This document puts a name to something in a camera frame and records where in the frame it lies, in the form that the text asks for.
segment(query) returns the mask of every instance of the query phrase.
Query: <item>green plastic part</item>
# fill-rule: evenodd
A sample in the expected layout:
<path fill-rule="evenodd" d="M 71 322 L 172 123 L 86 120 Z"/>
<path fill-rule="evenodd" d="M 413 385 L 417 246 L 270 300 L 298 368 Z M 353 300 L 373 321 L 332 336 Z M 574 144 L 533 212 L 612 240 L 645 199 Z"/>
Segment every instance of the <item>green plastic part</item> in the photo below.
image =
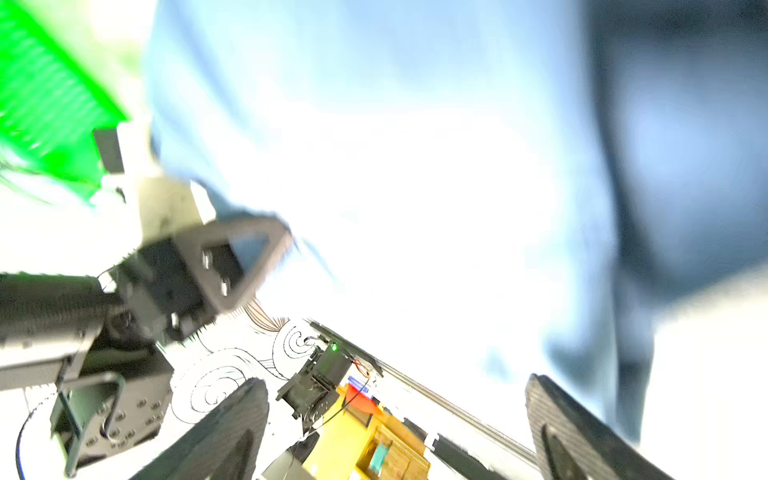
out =
<path fill-rule="evenodd" d="M 125 120 L 24 9 L 0 0 L 0 177 L 45 175 L 88 202 L 106 174 L 92 132 Z"/>

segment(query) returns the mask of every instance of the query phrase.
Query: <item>red wire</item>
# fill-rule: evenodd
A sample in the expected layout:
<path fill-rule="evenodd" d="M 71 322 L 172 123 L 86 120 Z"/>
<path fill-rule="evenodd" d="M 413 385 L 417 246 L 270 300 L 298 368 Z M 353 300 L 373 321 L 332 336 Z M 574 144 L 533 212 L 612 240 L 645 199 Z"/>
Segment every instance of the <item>red wire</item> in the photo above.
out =
<path fill-rule="evenodd" d="M 366 376 L 366 378 L 369 378 L 371 376 L 371 372 L 369 372 L 366 367 L 362 366 L 362 363 L 360 363 L 360 361 L 357 359 L 355 359 L 355 366 L 357 367 L 357 371 L 362 373 L 364 376 Z"/>

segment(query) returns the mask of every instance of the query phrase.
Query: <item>metal rail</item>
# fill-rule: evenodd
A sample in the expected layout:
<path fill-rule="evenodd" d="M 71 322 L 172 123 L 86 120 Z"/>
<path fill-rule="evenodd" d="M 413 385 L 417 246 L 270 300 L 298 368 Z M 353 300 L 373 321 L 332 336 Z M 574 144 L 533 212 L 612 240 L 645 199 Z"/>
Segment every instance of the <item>metal rail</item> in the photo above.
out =
<path fill-rule="evenodd" d="M 384 371 L 384 373 L 387 373 L 397 378 L 400 382 L 405 383 L 407 386 L 411 387 L 416 392 L 421 393 L 426 398 L 432 400 L 434 403 L 437 403 L 442 408 L 448 410 L 453 415 L 456 415 L 461 420 L 467 422 L 469 425 L 471 425 L 472 427 L 480 431 L 480 433 L 487 436 L 493 442 L 499 444 L 504 449 L 509 450 L 512 454 L 525 460 L 527 463 L 531 465 L 531 467 L 538 470 L 538 464 L 536 462 L 536 454 L 525 445 L 522 445 L 520 442 L 516 442 L 515 440 L 510 439 L 508 436 L 504 435 L 503 433 L 501 433 L 497 429 L 494 429 L 488 424 L 482 422 L 477 417 L 469 415 L 465 410 L 460 409 L 458 406 L 450 403 L 448 400 L 442 398 L 437 393 L 434 393 L 432 390 L 426 388 L 421 383 L 416 382 L 414 379 L 411 379 L 410 377 L 404 375 L 400 371 L 392 368 L 390 365 L 387 365 L 386 363 L 381 361 L 379 361 L 379 365 L 382 367 L 382 370 Z"/>

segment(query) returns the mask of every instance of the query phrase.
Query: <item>person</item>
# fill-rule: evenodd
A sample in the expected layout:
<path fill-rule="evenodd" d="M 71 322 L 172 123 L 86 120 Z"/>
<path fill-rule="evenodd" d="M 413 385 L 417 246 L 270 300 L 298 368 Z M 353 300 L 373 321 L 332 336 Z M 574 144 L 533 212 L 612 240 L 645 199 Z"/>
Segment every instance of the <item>person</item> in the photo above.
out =
<path fill-rule="evenodd" d="M 529 445 L 531 372 L 638 442 L 654 314 L 766 256 L 766 32 L 751 0 L 161 0 L 154 145 L 290 225 L 270 313 L 509 399 Z"/>

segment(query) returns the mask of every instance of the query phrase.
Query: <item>screw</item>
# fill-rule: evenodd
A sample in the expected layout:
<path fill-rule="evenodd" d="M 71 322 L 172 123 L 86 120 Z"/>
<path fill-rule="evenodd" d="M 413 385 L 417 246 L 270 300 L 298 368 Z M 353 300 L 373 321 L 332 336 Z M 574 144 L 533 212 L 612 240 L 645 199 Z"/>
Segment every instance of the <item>screw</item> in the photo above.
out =
<path fill-rule="evenodd" d="M 203 268 L 205 270 L 210 269 L 210 264 L 213 261 L 214 255 L 210 252 L 210 250 L 203 250 Z"/>
<path fill-rule="evenodd" d="M 222 277 L 221 278 L 221 295 L 227 296 L 230 292 L 230 288 L 231 288 L 230 279 Z"/>

